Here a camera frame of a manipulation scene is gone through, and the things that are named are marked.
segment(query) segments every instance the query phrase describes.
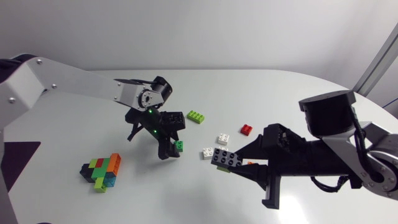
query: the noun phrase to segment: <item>screw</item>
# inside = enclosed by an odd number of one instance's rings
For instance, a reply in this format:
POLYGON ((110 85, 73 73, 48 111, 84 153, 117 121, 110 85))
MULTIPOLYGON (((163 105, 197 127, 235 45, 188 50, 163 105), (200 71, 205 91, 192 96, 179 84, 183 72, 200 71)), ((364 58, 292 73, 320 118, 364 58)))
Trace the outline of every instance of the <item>screw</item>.
POLYGON ((8 98, 8 103, 15 103, 16 99, 14 97, 8 98))

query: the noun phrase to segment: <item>white lego brick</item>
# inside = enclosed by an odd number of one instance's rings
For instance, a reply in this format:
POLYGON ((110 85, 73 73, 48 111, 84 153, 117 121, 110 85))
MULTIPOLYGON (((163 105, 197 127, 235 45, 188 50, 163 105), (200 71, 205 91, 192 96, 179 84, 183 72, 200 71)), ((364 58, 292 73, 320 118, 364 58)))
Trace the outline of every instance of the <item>white lego brick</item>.
POLYGON ((217 148, 217 149, 224 150, 224 151, 228 151, 228 148, 225 148, 225 147, 223 147, 223 146, 217 146, 216 148, 217 148))
POLYGON ((203 159, 211 159, 213 157, 214 149, 212 147, 203 149, 203 159))
POLYGON ((226 146, 228 144, 229 140, 229 135, 221 133, 220 136, 218 136, 218 143, 226 146))

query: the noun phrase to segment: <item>stacked lego bricks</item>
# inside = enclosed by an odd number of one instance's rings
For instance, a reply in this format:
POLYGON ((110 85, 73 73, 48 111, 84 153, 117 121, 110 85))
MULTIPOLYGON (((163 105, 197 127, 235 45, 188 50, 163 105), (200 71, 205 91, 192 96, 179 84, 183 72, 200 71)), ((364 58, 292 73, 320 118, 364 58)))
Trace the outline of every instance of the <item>stacked lego bricks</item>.
POLYGON ((92 159, 89 164, 83 164, 80 174, 87 182, 95 183, 97 192, 105 193, 106 188, 114 187, 120 162, 120 155, 112 153, 110 158, 92 159))

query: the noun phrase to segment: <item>white wall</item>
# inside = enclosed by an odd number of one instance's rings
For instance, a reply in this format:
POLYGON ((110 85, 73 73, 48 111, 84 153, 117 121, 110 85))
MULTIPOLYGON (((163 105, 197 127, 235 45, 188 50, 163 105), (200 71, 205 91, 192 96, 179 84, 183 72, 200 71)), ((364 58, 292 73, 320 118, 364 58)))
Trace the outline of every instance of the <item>white wall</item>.
POLYGON ((87 70, 274 68, 352 88, 397 11, 396 0, 4 0, 0 57, 87 70))

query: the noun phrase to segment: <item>white table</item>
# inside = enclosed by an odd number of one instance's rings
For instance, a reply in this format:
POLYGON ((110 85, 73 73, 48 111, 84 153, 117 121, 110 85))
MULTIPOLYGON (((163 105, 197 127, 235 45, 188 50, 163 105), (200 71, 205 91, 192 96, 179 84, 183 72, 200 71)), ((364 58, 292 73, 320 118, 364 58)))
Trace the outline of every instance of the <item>white table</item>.
MULTIPOLYGON (((337 194, 319 190, 309 177, 283 177, 280 210, 261 203, 255 182, 216 170, 200 160, 219 133, 237 151, 264 127, 281 123, 307 138, 298 101, 344 88, 319 78, 277 70, 146 70, 97 72, 110 78, 153 80, 160 75, 174 92, 161 109, 195 110, 202 124, 186 120, 179 132, 184 152, 161 161, 157 141, 145 130, 132 142, 124 122, 129 108, 79 95, 46 93, 35 108, 5 129, 6 141, 42 144, 9 192, 19 223, 397 223, 398 202, 349 184, 337 194), (250 136, 241 126, 253 126, 250 136), (91 158, 122 156, 115 187, 93 190, 79 174, 91 158)), ((398 120, 356 95, 360 121, 398 133, 398 120)), ((337 177, 320 179, 335 185, 337 177)))

